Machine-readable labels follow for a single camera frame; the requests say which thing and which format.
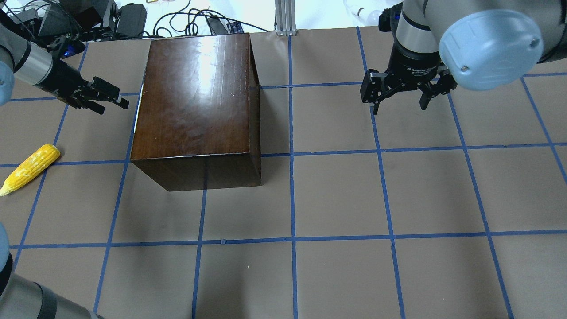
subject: brown box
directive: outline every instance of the brown box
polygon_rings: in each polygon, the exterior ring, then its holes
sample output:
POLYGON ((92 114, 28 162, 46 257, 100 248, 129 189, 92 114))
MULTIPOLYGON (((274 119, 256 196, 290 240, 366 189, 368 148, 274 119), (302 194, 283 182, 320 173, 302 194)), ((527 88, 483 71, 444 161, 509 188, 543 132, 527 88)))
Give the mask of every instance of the brown box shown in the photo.
POLYGON ((130 160, 168 191, 260 185, 248 34, 151 43, 130 160))

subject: toy corn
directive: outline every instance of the toy corn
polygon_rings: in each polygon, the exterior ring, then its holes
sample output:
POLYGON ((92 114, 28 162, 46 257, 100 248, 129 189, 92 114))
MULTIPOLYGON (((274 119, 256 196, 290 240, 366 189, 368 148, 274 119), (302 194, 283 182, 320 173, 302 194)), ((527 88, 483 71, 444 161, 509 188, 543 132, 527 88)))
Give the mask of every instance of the toy corn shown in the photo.
POLYGON ((58 159, 59 155, 61 155, 59 150, 51 144, 40 147, 6 178, 0 189, 0 196, 22 188, 58 159))

